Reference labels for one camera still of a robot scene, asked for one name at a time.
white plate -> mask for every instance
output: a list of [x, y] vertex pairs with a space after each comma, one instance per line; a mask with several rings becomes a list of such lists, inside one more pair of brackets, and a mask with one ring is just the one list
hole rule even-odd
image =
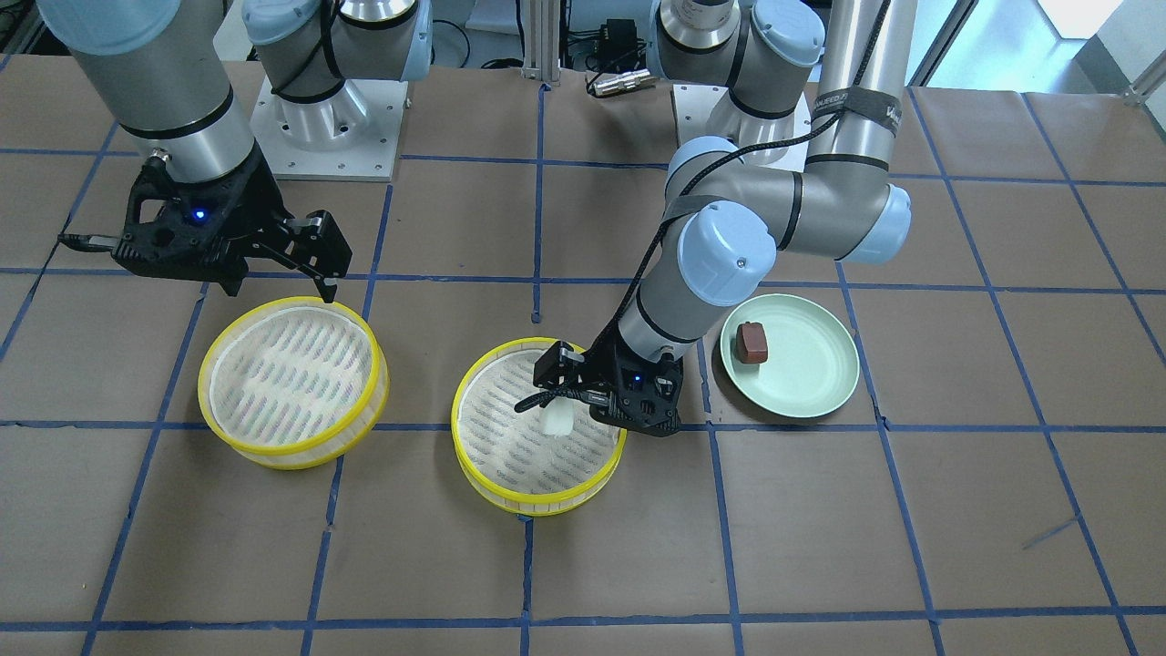
[[[733, 358], [737, 326], [746, 320], [765, 326], [770, 358], [761, 365]], [[743, 395], [786, 417], [833, 412], [858, 385], [858, 350], [847, 327], [824, 306], [788, 294], [737, 305], [721, 330], [721, 361]]]

yellow-rimmed basket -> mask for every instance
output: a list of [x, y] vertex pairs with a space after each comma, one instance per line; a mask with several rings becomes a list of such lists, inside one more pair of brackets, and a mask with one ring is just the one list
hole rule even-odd
[[198, 372], [198, 405], [215, 435], [274, 470], [305, 470], [349, 451], [387, 400], [388, 367], [368, 324], [315, 296], [244, 313]]
[[473, 489], [503, 510], [557, 515], [578, 507], [606, 485], [624, 453], [627, 431], [591, 419], [575, 404], [570, 436], [540, 430], [535, 408], [515, 414], [514, 404], [538, 393], [534, 362], [556, 340], [526, 338], [478, 359], [454, 396], [450, 428], [462, 472]]

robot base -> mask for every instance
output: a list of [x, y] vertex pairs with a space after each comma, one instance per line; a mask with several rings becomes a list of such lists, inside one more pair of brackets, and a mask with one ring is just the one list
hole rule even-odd
[[[717, 105], [725, 92], [726, 87], [724, 86], [704, 86], [687, 83], [673, 86], [672, 97], [673, 108], [676, 112], [676, 137], [680, 143], [710, 134], [705, 131], [705, 125], [708, 124], [709, 115], [712, 114], [712, 107]], [[794, 121], [792, 136], [801, 136], [809, 132], [809, 104], [806, 101], [805, 96], [798, 100], [798, 107], [794, 108], [794, 113], [789, 118]], [[736, 135], [717, 134], [717, 136], [736, 139]], [[780, 157], [764, 165], [782, 170], [801, 171], [806, 167], [806, 151], [808, 148], [809, 143], [799, 143], [786, 148]], [[759, 163], [751, 162], [749, 158], [745, 161], [746, 163]]]
[[251, 129], [279, 179], [345, 179], [389, 182], [396, 163], [401, 120], [408, 84], [379, 79], [356, 79], [368, 106], [371, 125], [360, 141], [342, 150], [304, 150], [285, 137], [276, 118], [272, 83], [264, 79]]

gray floor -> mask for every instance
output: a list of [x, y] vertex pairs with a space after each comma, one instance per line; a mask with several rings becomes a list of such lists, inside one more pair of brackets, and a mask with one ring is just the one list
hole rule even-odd
[[[250, 106], [260, 66], [229, 71]], [[1144, 113], [912, 90], [904, 251], [784, 254], [761, 289], [851, 327], [850, 402], [761, 411], [708, 339], [684, 432], [632, 436], [596, 499], [521, 522], [458, 470], [454, 390], [505, 341], [595, 336], [676, 148], [667, 86], [582, 87], [435, 69], [392, 185], [282, 184], [342, 221], [338, 299], [393, 387], [343, 461], [278, 473], [206, 431], [195, 373], [311, 284], [271, 269], [230, 298], [55, 249], [120, 223], [138, 157], [71, 59], [3, 59], [0, 653], [1166, 653], [1166, 144]]]

